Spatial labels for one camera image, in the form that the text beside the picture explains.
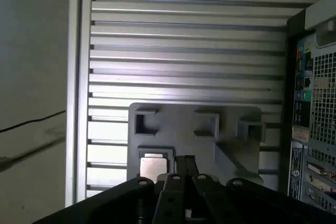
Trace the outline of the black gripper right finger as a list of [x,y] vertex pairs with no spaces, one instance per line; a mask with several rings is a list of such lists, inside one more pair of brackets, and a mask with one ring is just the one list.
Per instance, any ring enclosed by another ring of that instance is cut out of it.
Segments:
[[194,156],[185,163],[209,223],[335,223],[335,215],[249,180],[222,185],[199,173]]

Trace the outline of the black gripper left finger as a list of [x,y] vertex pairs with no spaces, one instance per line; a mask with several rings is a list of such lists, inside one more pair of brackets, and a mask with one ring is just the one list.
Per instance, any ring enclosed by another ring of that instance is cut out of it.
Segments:
[[136,177],[37,223],[184,223],[186,156],[174,158],[174,172],[154,183]]

